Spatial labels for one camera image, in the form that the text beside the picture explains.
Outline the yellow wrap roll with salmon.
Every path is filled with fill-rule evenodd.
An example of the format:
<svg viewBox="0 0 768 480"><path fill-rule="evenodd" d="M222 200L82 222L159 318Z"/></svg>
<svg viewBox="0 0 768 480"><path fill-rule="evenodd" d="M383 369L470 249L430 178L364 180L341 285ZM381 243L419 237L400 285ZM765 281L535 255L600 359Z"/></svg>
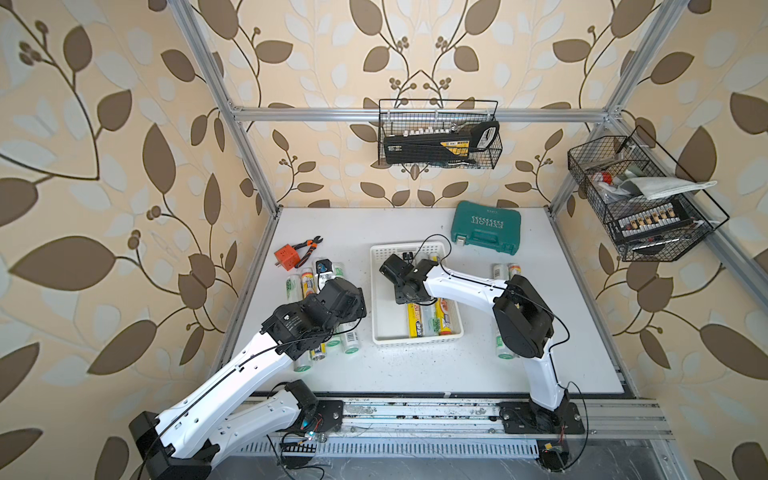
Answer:
<svg viewBox="0 0 768 480"><path fill-rule="evenodd" d="M439 336L453 334L447 301L437 298L435 302L434 329Z"/></svg>

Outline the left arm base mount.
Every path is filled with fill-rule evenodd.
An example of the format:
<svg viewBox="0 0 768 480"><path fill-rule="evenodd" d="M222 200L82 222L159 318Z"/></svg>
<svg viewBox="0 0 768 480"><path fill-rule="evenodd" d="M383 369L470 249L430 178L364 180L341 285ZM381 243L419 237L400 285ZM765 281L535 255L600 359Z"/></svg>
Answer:
<svg viewBox="0 0 768 480"><path fill-rule="evenodd" d="M338 431L344 417L344 402L341 400L321 399L313 409L300 409L295 421L278 433L297 433L307 435L310 432L325 433Z"/></svg>

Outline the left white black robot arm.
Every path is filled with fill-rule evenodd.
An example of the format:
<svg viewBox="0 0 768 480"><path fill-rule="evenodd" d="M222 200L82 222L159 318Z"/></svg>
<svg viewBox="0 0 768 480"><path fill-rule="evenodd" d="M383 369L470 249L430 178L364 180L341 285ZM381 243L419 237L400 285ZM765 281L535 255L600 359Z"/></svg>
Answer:
<svg viewBox="0 0 768 480"><path fill-rule="evenodd" d="M205 479L257 437L316 426L318 399L301 380L256 405L243 404L260 385L321 346L338 325L366 315L362 289L344 278L278 306L260 332L193 393L161 413L142 412L130 422L142 460L138 478Z"/></svg>

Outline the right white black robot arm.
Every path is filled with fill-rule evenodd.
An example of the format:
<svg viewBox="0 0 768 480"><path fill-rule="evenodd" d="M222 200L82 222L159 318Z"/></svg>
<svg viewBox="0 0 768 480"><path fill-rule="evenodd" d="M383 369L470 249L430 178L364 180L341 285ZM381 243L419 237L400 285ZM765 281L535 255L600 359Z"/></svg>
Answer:
<svg viewBox="0 0 768 480"><path fill-rule="evenodd" d="M429 259L412 264L395 254L383 262L379 272L393 284L398 304L440 299L491 314L502 343L523 360L531 410L564 415L568 396L551 356L555 315L527 278L483 279Z"/></svg>

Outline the white perforated plastic basket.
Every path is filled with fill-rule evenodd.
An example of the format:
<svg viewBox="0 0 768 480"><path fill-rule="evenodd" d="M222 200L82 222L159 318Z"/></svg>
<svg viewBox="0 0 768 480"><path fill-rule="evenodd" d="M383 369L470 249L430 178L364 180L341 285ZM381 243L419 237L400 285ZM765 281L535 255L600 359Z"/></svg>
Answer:
<svg viewBox="0 0 768 480"><path fill-rule="evenodd" d="M456 341L464 336L458 305L431 295L424 284L445 256L437 241L370 249L373 342L379 347Z"/></svg>

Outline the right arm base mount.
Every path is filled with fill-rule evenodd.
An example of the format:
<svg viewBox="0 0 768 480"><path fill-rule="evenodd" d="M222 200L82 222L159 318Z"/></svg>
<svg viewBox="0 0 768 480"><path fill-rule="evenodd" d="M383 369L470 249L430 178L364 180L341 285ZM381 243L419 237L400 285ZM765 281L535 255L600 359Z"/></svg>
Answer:
<svg viewBox="0 0 768 480"><path fill-rule="evenodd" d="M510 401L498 404L499 418L507 434L539 435L581 435L586 433L584 417L578 407L568 400L554 411L547 410L534 402Z"/></svg>

